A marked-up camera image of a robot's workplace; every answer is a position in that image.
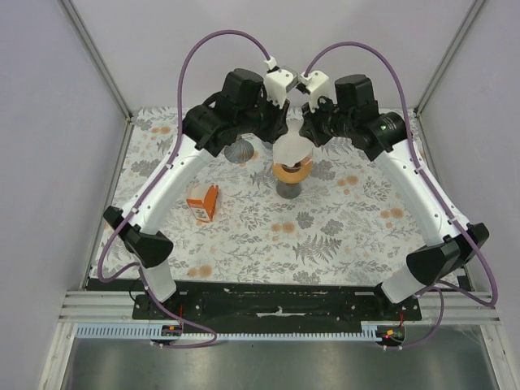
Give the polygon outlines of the wooden ring dripper holder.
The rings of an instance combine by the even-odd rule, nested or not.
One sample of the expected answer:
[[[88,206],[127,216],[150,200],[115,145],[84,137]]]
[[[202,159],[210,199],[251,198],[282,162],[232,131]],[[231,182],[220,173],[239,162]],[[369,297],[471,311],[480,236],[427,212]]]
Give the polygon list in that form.
[[[286,167],[283,164],[274,163],[272,171],[275,177],[286,184],[298,184],[305,180],[312,171],[312,162],[299,167]]]

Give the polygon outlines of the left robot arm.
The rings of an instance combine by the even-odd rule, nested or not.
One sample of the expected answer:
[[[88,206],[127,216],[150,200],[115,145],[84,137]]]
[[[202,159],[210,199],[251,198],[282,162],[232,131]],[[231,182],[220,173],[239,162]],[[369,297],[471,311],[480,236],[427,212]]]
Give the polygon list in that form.
[[[200,170],[237,137],[254,134],[274,143],[287,132],[287,95],[296,81],[291,71],[278,67],[264,76],[242,68],[230,71],[220,91],[186,113],[180,146],[165,154],[134,198],[105,210],[104,219],[137,259],[154,295],[150,308],[161,319],[172,318],[179,309],[167,265],[174,245],[160,231],[166,213]]]

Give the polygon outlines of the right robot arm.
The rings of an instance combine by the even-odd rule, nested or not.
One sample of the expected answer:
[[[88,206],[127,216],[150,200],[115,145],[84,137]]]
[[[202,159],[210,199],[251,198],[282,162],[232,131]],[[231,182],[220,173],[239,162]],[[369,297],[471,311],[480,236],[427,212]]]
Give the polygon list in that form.
[[[450,201],[410,141],[404,119],[382,114],[371,79],[363,74],[335,82],[321,71],[300,75],[298,89],[308,94],[302,107],[301,136],[316,146],[344,137],[361,150],[396,187],[422,234],[424,245],[407,255],[405,265],[379,285],[374,314],[384,320],[401,311],[401,302],[466,265],[489,237],[483,223],[470,220]]]

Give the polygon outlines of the orange coffee filter box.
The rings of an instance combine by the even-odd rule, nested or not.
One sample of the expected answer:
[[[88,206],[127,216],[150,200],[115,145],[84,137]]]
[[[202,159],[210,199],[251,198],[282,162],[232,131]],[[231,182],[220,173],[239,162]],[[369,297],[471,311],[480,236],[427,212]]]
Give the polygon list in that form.
[[[218,196],[219,186],[215,184],[198,184],[189,190],[186,202],[197,221],[213,221]]]

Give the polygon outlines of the white paper coffee filter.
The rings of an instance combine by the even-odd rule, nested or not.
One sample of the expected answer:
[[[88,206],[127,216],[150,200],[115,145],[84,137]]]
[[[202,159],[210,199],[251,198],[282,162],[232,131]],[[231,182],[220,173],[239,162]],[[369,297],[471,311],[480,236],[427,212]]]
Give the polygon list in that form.
[[[273,162],[275,164],[293,167],[311,153],[314,144],[300,135],[303,123],[302,119],[287,122],[288,132],[273,145]]]

